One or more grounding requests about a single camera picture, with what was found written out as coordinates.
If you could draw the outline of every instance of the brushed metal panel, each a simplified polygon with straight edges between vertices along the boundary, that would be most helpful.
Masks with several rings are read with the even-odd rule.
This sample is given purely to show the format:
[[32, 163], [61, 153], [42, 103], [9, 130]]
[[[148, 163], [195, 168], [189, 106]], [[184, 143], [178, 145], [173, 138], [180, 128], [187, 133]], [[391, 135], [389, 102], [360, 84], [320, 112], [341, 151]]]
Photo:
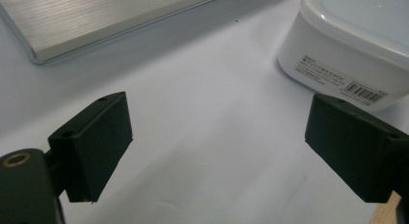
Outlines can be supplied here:
[[206, 1], [0, 0], [0, 14], [31, 60], [44, 63]]

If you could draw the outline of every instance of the container lid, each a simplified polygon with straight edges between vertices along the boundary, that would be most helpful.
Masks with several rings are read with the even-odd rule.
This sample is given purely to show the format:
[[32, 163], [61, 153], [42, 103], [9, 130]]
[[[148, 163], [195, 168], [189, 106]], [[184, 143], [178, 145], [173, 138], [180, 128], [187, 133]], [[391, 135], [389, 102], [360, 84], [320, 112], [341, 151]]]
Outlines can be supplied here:
[[303, 0], [317, 30], [409, 70], [409, 0]]

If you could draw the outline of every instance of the barcode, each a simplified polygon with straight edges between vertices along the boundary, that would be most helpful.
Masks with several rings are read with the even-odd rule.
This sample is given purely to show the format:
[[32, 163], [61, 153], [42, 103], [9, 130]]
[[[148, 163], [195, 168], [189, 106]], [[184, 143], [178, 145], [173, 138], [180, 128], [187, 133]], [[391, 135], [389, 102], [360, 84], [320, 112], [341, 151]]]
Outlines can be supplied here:
[[364, 87], [356, 82], [352, 82], [343, 90], [346, 91], [349, 95], [364, 98], [365, 100], [370, 101], [372, 103], [377, 102], [385, 95], [387, 95], [386, 93], [383, 92], [374, 92], [371, 89]]

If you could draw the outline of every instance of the product label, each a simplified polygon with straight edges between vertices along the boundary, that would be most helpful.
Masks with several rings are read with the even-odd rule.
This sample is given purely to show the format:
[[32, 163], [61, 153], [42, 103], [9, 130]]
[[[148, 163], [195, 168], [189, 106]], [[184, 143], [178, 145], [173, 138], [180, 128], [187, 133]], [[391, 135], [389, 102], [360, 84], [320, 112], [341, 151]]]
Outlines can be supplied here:
[[312, 81], [343, 97], [371, 106], [388, 94], [369, 86], [344, 72], [332, 69], [310, 56], [304, 56], [296, 69]]

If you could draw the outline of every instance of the white plastic container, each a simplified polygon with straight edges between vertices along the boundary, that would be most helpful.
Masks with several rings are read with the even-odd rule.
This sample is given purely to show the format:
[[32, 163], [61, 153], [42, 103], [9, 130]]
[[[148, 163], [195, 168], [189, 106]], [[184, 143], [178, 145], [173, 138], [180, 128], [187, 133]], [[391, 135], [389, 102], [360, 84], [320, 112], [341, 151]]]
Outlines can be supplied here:
[[409, 0], [302, 0], [278, 59], [322, 94], [383, 109], [409, 94]]

